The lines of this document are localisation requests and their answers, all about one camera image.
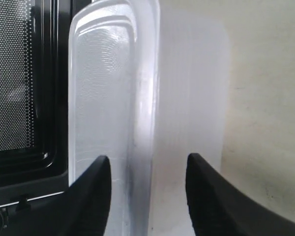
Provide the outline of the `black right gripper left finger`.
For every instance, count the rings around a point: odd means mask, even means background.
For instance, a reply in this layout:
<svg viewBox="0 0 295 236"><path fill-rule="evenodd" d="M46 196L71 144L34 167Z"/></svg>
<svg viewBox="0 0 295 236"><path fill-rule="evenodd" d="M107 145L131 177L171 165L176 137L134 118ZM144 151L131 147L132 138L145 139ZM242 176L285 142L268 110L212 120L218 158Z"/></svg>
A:
<svg viewBox="0 0 295 236"><path fill-rule="evenodd" d="M111 164L99 156L48 206L44 236L102 236L111 206Z"/></svg>

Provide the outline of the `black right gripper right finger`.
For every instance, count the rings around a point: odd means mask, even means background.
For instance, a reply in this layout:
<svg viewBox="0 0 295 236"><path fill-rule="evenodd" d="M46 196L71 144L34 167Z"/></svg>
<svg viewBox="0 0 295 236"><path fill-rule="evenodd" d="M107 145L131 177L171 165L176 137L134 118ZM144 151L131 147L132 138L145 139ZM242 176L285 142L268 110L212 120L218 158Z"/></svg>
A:
<svg viewBox="0 0 295 236"><path fill-rule="evenodd" d="M198 153L187 158L186 196L197 236L295 236L295 223L223 178Z"/></svg>

